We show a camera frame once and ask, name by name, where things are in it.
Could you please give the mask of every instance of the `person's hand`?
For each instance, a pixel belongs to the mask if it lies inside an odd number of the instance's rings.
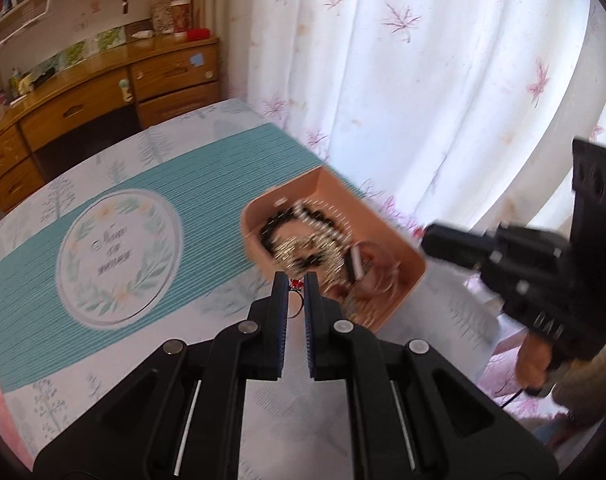
[[[516,380],[523,388],[540,388],[547,381],[545,371],[552,361],[552,346],[529,333],[518,350]]]

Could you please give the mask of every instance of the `sticker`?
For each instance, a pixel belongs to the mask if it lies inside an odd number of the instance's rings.
[[[200,52],[198,54],[194,54],[194,56],[190,57],[190,63],[192,63],[194,66],[205,65],[203,54],[201,54]]]
[[[77,218],[61,244],[61,303],[90,328],[129,325],[163,298],[182,249],[178,215],[161,195],[126,189],[104,196]]]

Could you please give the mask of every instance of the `curtain fold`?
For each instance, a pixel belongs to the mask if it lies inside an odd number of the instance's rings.
[[[212,1],[227,94],[401,229],[566,222],[571,139],[606,120],[597,0]]]

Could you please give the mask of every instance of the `blue sticker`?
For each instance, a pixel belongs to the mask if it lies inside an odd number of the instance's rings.
[[[205,61],[203,60],[203,54],[200,52],[198,54],[194,54],[194,56],[190,57],[190,63],[192,63],[194,66],[204,65]]]

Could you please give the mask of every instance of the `wall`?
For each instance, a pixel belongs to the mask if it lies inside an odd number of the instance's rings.
[[[0,49],[4,81],[12,68],[30,70],[64,48],[95,34],[150,17],[150,0],[129,0],[128,14],[121,0],[52,0],[50,15]]]

